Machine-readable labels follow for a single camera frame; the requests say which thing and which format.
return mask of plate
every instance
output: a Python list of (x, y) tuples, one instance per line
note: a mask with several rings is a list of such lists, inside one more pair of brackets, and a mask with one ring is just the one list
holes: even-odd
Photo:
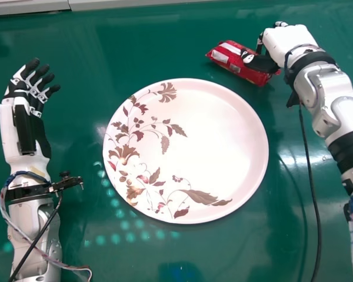
[(242, 206), (260, 185), (268, 139), (233, 91), (199, 79), (149, 85), (107, 127), (107, 175), (131, 206), (158, 220), (195, 224)]

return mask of black cable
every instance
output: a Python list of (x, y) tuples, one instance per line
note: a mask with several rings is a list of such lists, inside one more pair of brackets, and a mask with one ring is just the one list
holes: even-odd
[(310, 182), (312, 202), (314, 204), (314, 210), (315, 210), (315, 216), (317, 218), (317, 228), (318, 228), (317, 256), (315, 258), (314, 272), (312, 273), (312, 277), (311, 277), (311, 282), (313, 282), (313, 281), (315, 281), (317, 274), (318, 274), (319, 265), (320, 265), (320, 257), (321, 257), (321, 253), (322, 253), (322, 226), (321, 226), (321, 222), (320, 222), (320, 215), (319, 215), (318, 204), (317, 204), (317, 196), (315, 195), (314, 180), (312, 179), (312, 170), (311, 170), (311, 164), (310, 164), (310, 156), (308, 153), (308, 146), (307, 146), (305, 126), (304, 126), (304, 118), (302, 115), (302, 103), (301, 102), (299, 103), (299, 121), (301, 122), (302, 136), (304, 138), (305, 153), (306, 153), (306, 160), (307, 160), (307, 169), (308, 169), (308, 178), (309, 178), (309, 182)]
[(53, 212), (51, 213), (50, 217), (48, 218), (48, 220), (46, 221), (45, 225), (43, 226), (43, 228), (41, 229), (41, 231), (38, 233), (38, 235), (36, 235), (36, 238), (34, 239), (33, 243), (31, 243), (30, 247), (28, 248), (28, 250), (26, 251), (26, 253), (24, 254), (24, 256), (22, 257), (21, 261), (19, 262), (19, 264), (17, 265), (16, 269), (13, 271), (12, 275), (10, 276), (8, 282), (13, 282), (16, 278), (16, 275), (18, 274), (19, 270), (21, 269), (22, 265), (24, 264), (24, 262), (26, 261), (26, 259), (28, 258), (28, 256), (30, 255), (31, 251), (34, 249), (35, 245), (37, 244), (37, 242), (39, 241), (39, 239), (43, 236), (43, 234), (45, 233), (47, 227), (50, 225), (52, 219), (54, 219), (54, 217), (56, 216), (59, 208), (60, 208), (60, 204), (61, 201), (63, 199), (63, 191), (60, 192), (60, 196), (59, 196), (59, 202), (56, 206), (56, 208), (53, 210)]

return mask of plate rim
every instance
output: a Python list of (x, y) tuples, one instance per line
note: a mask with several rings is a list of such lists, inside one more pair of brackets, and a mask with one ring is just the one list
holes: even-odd
[[(223, 92), (226, 92), (227, 95), (231, 95), (233, 98), (238, 99), (239, 101), (241, 101), (241, 103), (243, 105), (245, 105), (245, 107), (252, 112), (252, 114), (254, 115), (255, 119), (256, 119), (256, 123), (259, 125), (258, 128), (262, 131), (261, 135), (264, 138), (264, 143), (265, 143), (265, 156), (264, 156), (264, 161), (262, 162), (262, 166), (259, 167), (258, 171), (259, 171), (259, 176), (257, 177), (256, 182), (254, 182), (254, 185), (252, 187), (251, 190), (248, 190), (248, 192), (246, 193), (246, 196), (243, 197), (240, 201), (234, 203), (233, 205), (230, 205), (229, 207), (227, 207), (226, 209), (221, 210), (220, 212), (214, 213), (214, 216), (209, 215), (209, 216), (205, 216), (205, 217), (199, 217), (199, 220), (197, 221), (196, 218), (194, 219), (184, 219), (182, 218), (178, 218), (177, 220), (172, 220), (172, 219), (160, 219), (151, 215), (148, 215), (146, 213), (144, 213), (141, 209), (138, 209), (136, 206), (131, 206), (126, 200), (125, 197), (122, 196), (120, 194), (120, 192), (116, 189), (116, 187), (114, 186), (114, 182), (111, 180), (110, 178), (110, 173), (108, 173), (110, 171), (110, 166), (109, 164), (106, 162), (106, 157), (105, 157), (105, 147), (107, 146), (107, 142), (108, 139), (106, 138), (106, 134), (104, 136), (104, 142), (103, 142), (103, 146), (102, 146), (102, 157), (104, 160), (104, 166), (105, 166), (105, 170), (107, 173), (107, 176), (112, 184), (112, 186), (114, 187), (114, 189), (117, 191), (117, 193), (120, 195), (120, 197), (126, 202), (126, 204), (130, 207), (132, 207), (133, 209), (138, 210), (140, 213), (142, 213), (144, 216), (150, 217), (152, 219), (158, 220), (158, 221), (162, 221), (162, 222), (167, 222), (167, 223), (172, 223), (172, 224), (183, 224), (183, 225), (190, 225), (190, 224), (201, 224), (201, 223), (207, 223), (207, 222), (211, 222), (211, 221), (216, 221), (218, 219), (221, 219), (233, 212), (235, 212), (236, 210), (238, 210), (241, 206), (243, 206), (254, 194), (255, 192), (259, 189), (262, 181), (264, 180), (264, 176), (265, 173), (267, 171), (268, 168), (268, 162), (269, 162), (269, 141), (268, 141), (268, 136), (267, 136), (267, 132), (264, 128), (264, 124), (262, 122), (262, 120), (260, 119), (259, 115), (256, 113), (256, 111), (252, 108), (252, 106), (245, 100), (243, 99), (239, 94), (235, 93), (233, 90), (222, 86), (218, 83), (209, 81), (209, 80), (205, 80), (205, 79), (197, 79), (197, 78), (172, 78), (172, 79), (165, 79), (165, 80), (161, 80), (155, 83), (152, 83), (150, 85), (146, 85), (143, 88), (141, 88), (140, 90), (136, 91), (135, 93), (133, 93), (131, 96), (136, 96), (139, 93), (142, 93), (143, 91), (147, 90), (147, 89), (151, 89), (152, 87), (156, 86), (156, 85), (160, 85), (162, 83), (167, 83), (167, 82), (180, 82), (180, 81), (189, 81), (189, 82), (198, 82), (198, 83), (205, 83), (205, 84), (211, 84), (214, 85), (216, 88), (221, 88), (223, 90)], [(121, 104), (120, 106), (118, 106), (118, 108), (115, 110), (114, 114), (111, 116), (110, 121), (106, 127), (106, 131), (105, 133), (108, 131), (108, 128), (110, 126), (110, 124), (113, 122), (113, 118), (115, 117), (115, 114), (118, 113), (118, 111), (121, 109), (121, 107), (123, 107), (126, 103), (128, 103), (128, 98), (126, 98)]]

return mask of black bracket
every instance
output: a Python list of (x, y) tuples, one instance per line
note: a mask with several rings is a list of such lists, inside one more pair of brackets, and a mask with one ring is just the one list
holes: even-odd
[(27, 197), (41, 196), (45, 194), (55, 193), (57, 194), (59, 191), (63, 191), (67, 188), (74, 187), (76, 185), (80, 185), (81, 189), (84, 189), (84, 181), (83, 179), (78, 177), (70, 177), (70, 172), (65, 171), (61, 172), (59, 175), (62, 178), (61, 181), (53, 183), (51, 185), (48, 184), (39, 184), (28, 187), (19, 187), (16, 189), (8, 190), (5, 196), (6, 201), (19, 200)]

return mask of robotic finger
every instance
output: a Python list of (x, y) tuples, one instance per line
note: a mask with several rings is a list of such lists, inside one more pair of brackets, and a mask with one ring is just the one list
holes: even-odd
[(57, 91), (60, 90), (60, 85), (56, 84), (54, 86), (51, 86), (47, 89), (45, 89), (44, 91), (42, 91), (39, 96), (38, 96), (38, 105), (36, 107), (36, 109), (34, 110), (34, 115), (37, 117), (41, 117), (42, 116), (42, 112), (43, 112), (43, 108), (45, 103), (48, 101), (48, 99), (51, 97), (51, 95)]

